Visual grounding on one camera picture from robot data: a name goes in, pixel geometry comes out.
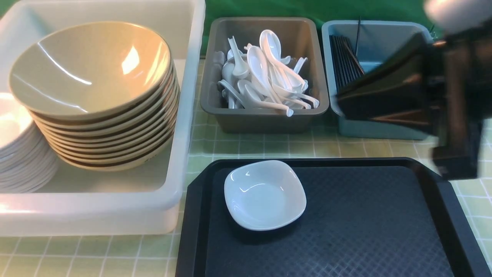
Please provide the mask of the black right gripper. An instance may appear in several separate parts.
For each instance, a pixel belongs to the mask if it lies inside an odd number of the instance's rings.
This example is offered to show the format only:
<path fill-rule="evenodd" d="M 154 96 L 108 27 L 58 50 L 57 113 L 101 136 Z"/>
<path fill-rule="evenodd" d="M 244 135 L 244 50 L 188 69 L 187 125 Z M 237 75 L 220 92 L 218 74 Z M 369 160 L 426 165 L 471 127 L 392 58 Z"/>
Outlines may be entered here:
<path fill-rule="evenodd" d="M 381 65 L 339 90 L 337 105 L 349 120 L 434 135 L 441 97 L 432 160 L 443 179 L 476 179 L 482 131 L 491 118 L 490 23 L 448 36 L 440 50 L 423 33 L 414 34 Z"/>

